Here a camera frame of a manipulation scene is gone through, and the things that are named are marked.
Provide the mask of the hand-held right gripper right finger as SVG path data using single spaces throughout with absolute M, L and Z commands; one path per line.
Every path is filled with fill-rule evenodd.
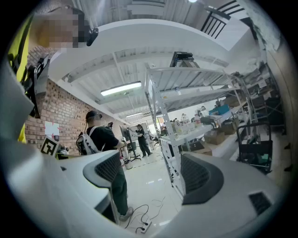
M 266 226 L 284 192 L 256 168 L 198 153 L 181 155 L 178 214 L 156 238 L 249 238 Z

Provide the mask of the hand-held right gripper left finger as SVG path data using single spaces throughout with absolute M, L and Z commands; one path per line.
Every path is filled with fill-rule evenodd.
M 48 238 L 133 238 L 89 206 L 58 161 L 37 149 L 0 140 L 0 166 L 18 206 Z

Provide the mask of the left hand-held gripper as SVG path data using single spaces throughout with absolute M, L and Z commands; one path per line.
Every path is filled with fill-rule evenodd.
M 68 148 L 63 146 L 58 141 L 46 136 L 41 146 L 41 152 L 55 159 L 68 159 Z

